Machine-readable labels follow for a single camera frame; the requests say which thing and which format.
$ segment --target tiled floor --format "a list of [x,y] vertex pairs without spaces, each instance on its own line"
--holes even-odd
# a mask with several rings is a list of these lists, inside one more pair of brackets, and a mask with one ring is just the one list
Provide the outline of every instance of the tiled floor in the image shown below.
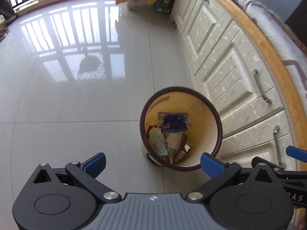
[[118,191],[187,193],[201,171],[157,169],[139,149],[139,116],[154,92],[192,87],[168,16],[114,0],[70,0],[16,20],[0,43],[0,229],[39,163],[64,167],[97,152],[98,180]]

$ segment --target brown rim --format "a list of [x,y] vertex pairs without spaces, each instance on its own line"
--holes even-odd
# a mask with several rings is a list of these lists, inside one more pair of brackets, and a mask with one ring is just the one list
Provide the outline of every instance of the brown rim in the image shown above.
[[160,158],[157,155],[157,153],[152,149],[149,141],[147,140],[146,132],[145,132],[145,116],[146,116],[146,113],[147,113],[149,107],[151,106],[152,102],[155,99],[157,99],[158,97],[160,97],[163,94],[170,93],[170,92],[183,92],[183,93],[191,94],[191,95],[199,98],[201,101],[203,101],[206,104],[206,106],[208,106],[208,108],[213,113],[216,124],[217,124],[217,141],[216,141],[216,145],[215,145],[211,155],[216,156],[217,153],[219,152],[221,144],[222,144],[222,138],[223,138],[222,122],[221,122],[219,114],[217,113],[213,104],[211,104],[211,102],[208,99],[206,99],[203,95],[201,95],[200,93],[198,93],[195,90],[192,90],[192,89],[187,88],[187,87],[181,87],[181,86],[172,86],[172,87],[162,89],[162,90],[156,92],[153,96],[151,96],[151,98],[146,102],[146,104],[145,104],[145,106],[142,110],[141,117],[140,117],[140,134],[141,134],[142,141],[144,143],[146,150],[162,166],[165,166],[165,167],[168,167],[172,170],[177,170],[177,171],[192,171],[192,170],[200,169],[200,167],[201,167],[200,163],[197,164],[197,165],[194,165],[194,166],[190,166],[190,167],[180,167],[180,166],[170,164],[169,162],[163,160],[162,158]]

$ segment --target cabinet drawer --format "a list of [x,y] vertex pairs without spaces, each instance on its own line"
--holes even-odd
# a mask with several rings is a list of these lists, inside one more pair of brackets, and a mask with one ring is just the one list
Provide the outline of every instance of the cabinet drawer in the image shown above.
[[278,142],[281,160],[287,170],[297,170],[294,158],[287,156],[286,147],[293,145],[289,123],[285,111],[223,139],[218,157],[223,162],[236,162],[242,167],[251,167],[251,160],[259,156],[278,165],[273,129],[280,126]]
[[[258,70],[260,86],[271,103],[262,98],[252,76],[254,69]],[[207,97],[218,111],[224,136],[283,110],[268,69],[234,21],[195,79],[199,82],[197,91]]]
[[230,15],[215,0],[196,0],[182,34],[193,73],[207,58],[230,21]]
[[191,11],[196,0],[176,0],[172,9],[172,16],[177,24],[179,32],[182,34],[188,22]]

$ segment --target person's leg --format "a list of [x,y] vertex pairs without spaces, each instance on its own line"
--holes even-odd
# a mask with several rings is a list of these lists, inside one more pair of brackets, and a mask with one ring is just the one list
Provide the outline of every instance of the person's leg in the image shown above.
[[16,14],[8,0],[0,0],[0,15],[3,15],[5,23],[16,19]]

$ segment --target plastic container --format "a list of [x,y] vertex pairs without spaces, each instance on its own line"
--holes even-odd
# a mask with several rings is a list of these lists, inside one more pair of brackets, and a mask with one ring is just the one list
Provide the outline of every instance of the plastic container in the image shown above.
[[[156,124],[159,112],[188,113],[191,126],[185,131],[194,147],[179,164],[160,158],[151,147],[149,130]],[[201,167],[204,152],[216,156],[222,143],[222,123],[214,106],[203,95],[186,87],[168,87],[155,93],[145,104],[140,118],[140,134],[144,156],[158,167],[178,171],[192,171]]]

